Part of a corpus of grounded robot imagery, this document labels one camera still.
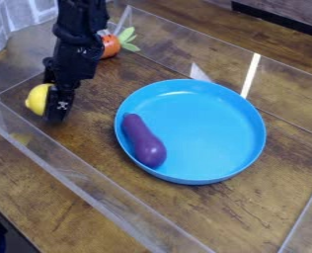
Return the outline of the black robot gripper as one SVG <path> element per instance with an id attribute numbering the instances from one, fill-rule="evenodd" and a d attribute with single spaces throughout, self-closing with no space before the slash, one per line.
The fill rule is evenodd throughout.
<path id="1" fill-rule="evenodd" d="M 45 119 L 61 123 L 70 112 L 81 81 L 92 79 L 104 53 L 104 43 L 80 45 L 58 40 L 53 57 L 44 59 L 45 79 L 50 86 L 45 106 Z"/>

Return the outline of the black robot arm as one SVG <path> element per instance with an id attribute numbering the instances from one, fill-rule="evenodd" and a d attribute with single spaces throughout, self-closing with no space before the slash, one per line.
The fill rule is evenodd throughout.
<path id="1" fill-rule="evenodd" d="M 57 0 L 53 25 L 57 37 L 53 56 L 44 59 L 45 82 L 52 84 L 45 104 L 45 119 L 61 123 L 69 115 L 76 89 L 92 79 L 105 52 L 98 32 L 110 19 L 106 0 Z"/>

